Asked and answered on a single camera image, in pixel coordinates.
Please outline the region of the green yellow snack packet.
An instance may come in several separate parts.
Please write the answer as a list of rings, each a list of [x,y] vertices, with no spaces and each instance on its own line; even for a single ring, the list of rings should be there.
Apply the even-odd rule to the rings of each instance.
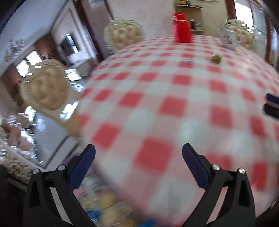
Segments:
[[[220,56],[219,54],[216,54],[210,58],[210,61],[215,64],[220,64],[222,61],[222,56]]]

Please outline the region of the small white blue candy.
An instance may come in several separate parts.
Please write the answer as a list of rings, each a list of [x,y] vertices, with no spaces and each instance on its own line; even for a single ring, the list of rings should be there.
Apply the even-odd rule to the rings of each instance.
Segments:
[[[183,63],[184,64],[192,64],[193,63],[193,59],[184,59]]]

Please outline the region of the beige tufted chair right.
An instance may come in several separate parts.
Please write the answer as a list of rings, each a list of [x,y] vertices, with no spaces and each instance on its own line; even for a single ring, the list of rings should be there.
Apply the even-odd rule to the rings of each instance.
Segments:
[[[237,19],[227,19],[223,22],[221,28],[234,31],[240,35],[240,45],[248,50],[254,48],[255,35],[252,29],[244,22]]]

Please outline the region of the beige tufted chair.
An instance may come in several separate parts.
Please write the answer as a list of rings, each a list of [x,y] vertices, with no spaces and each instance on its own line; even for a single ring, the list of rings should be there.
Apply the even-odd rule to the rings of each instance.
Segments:
[[[244,22],[237,19],[227,19],[223,22],[221,28],[234,31],[240,35],[240,45],[248,50],[254,48],[255,35],[252,29]]]
[[[20,95],[36,111],[59,116],[72,98],[77,97],[65,67],[56,59],[46,59],[29,69],[20,85]]]
[[[131,19],[113,20],[104,29],[104,40],[113,52],[141,42],[144,38],[142,26]]]

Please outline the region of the white floral teapot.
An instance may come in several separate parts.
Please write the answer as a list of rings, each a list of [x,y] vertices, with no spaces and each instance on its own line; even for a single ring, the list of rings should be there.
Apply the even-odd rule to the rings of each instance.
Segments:
[[[218,28],[217,30],[219,33],[219,38],[227,49],[235,50],[242,41],[241,36],[235,31],[220,28]]]

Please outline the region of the dark bottle on shelf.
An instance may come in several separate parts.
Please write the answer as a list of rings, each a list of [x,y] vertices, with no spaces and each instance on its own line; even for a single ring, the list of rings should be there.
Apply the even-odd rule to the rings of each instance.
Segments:
[[[191,30],[195,30],[195,20],[190,19],[190,24],[191,24]]]

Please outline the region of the red thermos jug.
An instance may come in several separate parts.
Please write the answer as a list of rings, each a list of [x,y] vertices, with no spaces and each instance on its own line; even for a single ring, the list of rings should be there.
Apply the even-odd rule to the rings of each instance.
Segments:
[[[173,36],[177,43],[191,42],[191,30],[185,13],[173,14]]]

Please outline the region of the wooden corner shelf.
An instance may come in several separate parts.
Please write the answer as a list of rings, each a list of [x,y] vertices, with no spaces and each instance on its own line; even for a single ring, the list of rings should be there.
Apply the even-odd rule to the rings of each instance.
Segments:
[[[193,34],[202,35],[204,33],[204,29],[202,27],[203,24],[202,6],[194,3],[193,1],[174,1],[174,8],[176,13],[186,14],[186,19],[189,22],[190,30],[191,30],[190,19],[195,20],[195,30],[191,30]]]

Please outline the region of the beige tufted chair left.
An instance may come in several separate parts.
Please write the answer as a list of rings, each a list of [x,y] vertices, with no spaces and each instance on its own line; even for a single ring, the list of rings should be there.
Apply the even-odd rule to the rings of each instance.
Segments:
[[[59,116],[72,98],[77,97],[65,67],[56,59],[46,59],[29,69],[20,85],[20,95],[36,111]]]

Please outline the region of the red white checkered tablecloth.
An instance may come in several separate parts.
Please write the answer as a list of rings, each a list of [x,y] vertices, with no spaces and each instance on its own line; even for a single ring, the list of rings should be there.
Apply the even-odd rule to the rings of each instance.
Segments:
[[[262,110],[269,92],[278,94],[278,72],[241,46],[204,35],[145,40],[91,73],[78,104],[82,139],[108,184],[162,224],[183,223],[203,194],[185,143],[225,170],[244,168],[261,215],[278,197],[278,121]]]

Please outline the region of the beige tufted chair back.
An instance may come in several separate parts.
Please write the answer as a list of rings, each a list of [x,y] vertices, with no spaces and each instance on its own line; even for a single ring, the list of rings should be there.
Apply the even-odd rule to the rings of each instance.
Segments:
[[[141,42],[144,38],[142,26],[131,19],[113,20],[104,29],[104,40],[113,52]]]

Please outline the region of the wall mounted television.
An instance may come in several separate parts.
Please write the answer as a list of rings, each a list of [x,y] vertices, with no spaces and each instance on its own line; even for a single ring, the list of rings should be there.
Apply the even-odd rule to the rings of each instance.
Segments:
[[[63,53],[66,57],[71,56],[72,54],[79,53],[78,47],[76,46],[72,36],[70,34],[66,34],[65,38],[59,44]]]

